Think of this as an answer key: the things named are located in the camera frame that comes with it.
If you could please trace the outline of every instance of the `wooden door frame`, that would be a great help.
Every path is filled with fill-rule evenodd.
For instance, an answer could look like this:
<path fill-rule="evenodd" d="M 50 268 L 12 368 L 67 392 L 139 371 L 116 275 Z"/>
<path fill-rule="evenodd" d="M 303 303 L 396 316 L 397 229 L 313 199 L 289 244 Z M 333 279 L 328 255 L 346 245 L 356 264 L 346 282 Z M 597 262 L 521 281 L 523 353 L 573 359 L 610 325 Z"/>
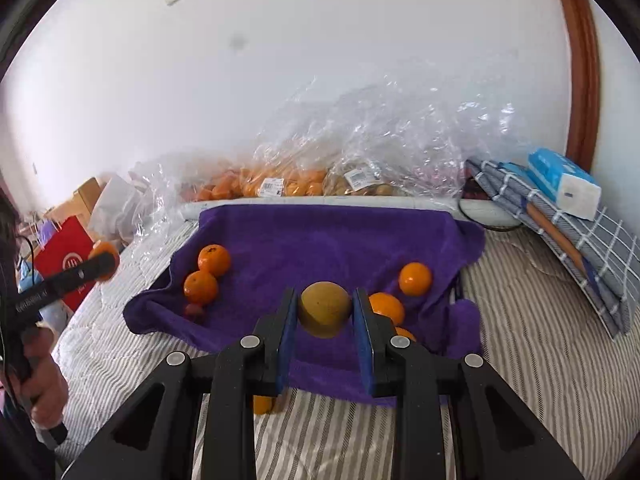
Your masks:
<path fill-rule="evenodd" d="M 561 0 L 571 49 L 571 117 L 565 155 L 591 171 L 600 126 L 600 53 L 589 0 Z"/>

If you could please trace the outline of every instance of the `cardboard box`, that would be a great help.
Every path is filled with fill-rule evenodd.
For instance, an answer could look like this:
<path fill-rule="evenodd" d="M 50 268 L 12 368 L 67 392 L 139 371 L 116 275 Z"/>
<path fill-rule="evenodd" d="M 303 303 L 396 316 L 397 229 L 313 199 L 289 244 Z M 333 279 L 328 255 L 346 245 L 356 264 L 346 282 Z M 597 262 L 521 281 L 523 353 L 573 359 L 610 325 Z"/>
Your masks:
<path fill-rule="evenodd" d="M 62 225 L 67 218 L 77 216 L 82 227 L 86 229 L 101 192 L 98 181 L 91 177 L 74 191 L 69 200 L 44 213 L 44 217 Z"/>

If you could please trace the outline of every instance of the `purple towel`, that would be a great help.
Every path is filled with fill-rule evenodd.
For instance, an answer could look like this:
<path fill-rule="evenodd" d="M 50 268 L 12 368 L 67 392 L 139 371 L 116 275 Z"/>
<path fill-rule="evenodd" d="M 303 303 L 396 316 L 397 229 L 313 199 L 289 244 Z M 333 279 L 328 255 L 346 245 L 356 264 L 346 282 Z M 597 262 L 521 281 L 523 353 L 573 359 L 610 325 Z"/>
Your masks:
<path fill-rule="evenodd" d="M 180 313 L 185 277 L 197 270 L 198 253 L 224 245 L 232 267 L 203 325 Z M 172 257 L 170 282 L 127 303 L 124 318 L 134 333 L 167 332 L 196 348 L 217 352 L 250 334 L 258 318 L 274 312 L 286 286 L 302 292 L 314 282 L 335 282 L 350 294 L 389 292 L 402 301 L 402 326 L 432 352 L 460 358 L 480 349 L 480 315 L 469 300 L 449 304 L 458 271 L 476 261 L 484 231 L 445 212 L 312 205 L 220 206 L 200 215 L 200 228 Z M 400 292 L 398 273 L 409 262 L 433 271 L 423 297 Z M 373 402 L 360 383 L 351 323 L 335 338 L 296 330 L 289 385 L 356 402 Z"/>

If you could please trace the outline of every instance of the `person's hand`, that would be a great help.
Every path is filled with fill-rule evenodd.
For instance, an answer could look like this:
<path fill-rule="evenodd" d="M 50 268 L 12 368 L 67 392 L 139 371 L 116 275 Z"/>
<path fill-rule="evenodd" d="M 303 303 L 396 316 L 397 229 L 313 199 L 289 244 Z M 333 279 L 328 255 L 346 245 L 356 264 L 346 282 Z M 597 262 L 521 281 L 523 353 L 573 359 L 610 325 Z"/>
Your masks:
<path fill-rule="evenodd" d="M 10 374 L 10 381 L 18 400 L 22 397 L 38 398 L 31 409 L 31 420 L 45 430 L 55 428 L 62 421 L 62 409 L 69 398 L 68 385 L 58 364 L 50 354 L 53 332 L 48 328 L 33 328 L 22 336 L 24 355 L 37 360 L 31 377 L 20 384 Z"/>

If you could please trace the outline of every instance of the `striped bedsheet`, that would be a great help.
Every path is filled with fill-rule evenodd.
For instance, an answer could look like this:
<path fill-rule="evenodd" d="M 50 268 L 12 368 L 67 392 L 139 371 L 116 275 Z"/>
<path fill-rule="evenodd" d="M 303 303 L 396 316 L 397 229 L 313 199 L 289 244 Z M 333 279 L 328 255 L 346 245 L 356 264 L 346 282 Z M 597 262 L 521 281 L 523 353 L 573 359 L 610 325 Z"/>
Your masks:
<path fill-rule="evenodd" d="M 96 286 L 60 337 L 54 358 L 67 378 L 69 429 L 58 457 L 68 465 L 127 396 L 171 351 L 201 355 L 171 336 L 137 336 L 122 319 L 196 229 L 155 235 L 122 255 L 117 275 Z M 558 439 L 588 480 L 602 480 L 640 430 L 640 324 L 612 342 L 574 280 L 542 240 L 522 228 L 487 233 L 478 263 L 463 274 L 482 313 L 488 361 Z M 450 479 L 449 417 L 442 411 Z M 194 458 L 199 476 L 205 417 Z M 259 479 L 388 479 L 394 410 L 290 389 L 273 413 L 256 416 Z"/>

